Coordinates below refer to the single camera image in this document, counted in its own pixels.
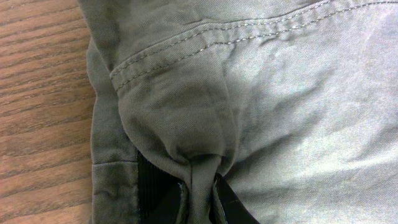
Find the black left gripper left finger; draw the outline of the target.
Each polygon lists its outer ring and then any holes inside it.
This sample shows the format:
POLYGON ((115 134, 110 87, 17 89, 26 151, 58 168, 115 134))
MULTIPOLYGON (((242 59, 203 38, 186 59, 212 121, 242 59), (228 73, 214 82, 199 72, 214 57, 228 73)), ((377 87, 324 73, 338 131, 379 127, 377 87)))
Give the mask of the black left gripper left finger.
POLYGON ((137 161, 140 223, 185 223, 187 186, 184 181, 162 171, 141 153, 137 161))

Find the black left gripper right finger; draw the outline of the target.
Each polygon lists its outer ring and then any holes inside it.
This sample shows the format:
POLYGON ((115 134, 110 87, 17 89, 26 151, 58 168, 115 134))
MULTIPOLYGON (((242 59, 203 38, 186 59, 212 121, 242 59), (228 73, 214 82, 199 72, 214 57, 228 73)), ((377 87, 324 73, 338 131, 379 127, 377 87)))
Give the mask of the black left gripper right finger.
POLYGON ((212 224, 259 224, 219 173, 211 188, 209 219, 212 224))

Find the grey shorts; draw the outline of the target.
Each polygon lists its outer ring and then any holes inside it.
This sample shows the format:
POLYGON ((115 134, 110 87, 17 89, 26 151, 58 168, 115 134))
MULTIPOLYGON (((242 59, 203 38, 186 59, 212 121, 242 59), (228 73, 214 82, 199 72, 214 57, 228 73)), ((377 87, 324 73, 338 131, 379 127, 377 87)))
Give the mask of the grey shorts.
POLYGON ((397 222, 396 1, 80 1, 90 223, 140 223, 141 153, 209 219, 215 174, 259 223, 397 222))

